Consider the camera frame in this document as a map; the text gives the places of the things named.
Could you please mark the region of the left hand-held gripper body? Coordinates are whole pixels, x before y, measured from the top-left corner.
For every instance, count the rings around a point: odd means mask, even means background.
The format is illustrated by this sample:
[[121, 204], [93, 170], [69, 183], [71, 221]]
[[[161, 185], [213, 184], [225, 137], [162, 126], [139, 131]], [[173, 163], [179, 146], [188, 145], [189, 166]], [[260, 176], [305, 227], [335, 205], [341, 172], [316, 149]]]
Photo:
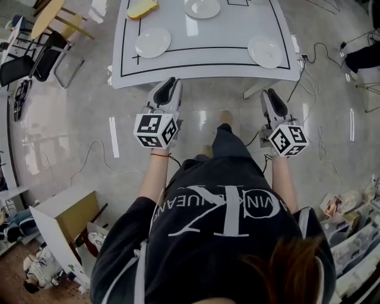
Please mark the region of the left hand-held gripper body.
[[148, 102], [136, 116], [134, 137], [145, 148], [170, 148], [178, 139], [183, 120], [179, 119], [181, 103], [157, 105]]

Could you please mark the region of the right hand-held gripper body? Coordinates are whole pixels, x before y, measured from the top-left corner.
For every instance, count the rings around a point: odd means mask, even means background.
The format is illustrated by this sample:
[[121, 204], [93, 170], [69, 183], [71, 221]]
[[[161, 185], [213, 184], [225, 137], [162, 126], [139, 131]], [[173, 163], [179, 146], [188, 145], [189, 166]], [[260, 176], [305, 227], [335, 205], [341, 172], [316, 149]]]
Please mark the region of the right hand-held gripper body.
[[261, 148], [273, 148], [282, 157], [296, 156], [308, 145], [305, 130], [297, 119], [283, 121], [276, 127], [264, 125], [260, 130]]

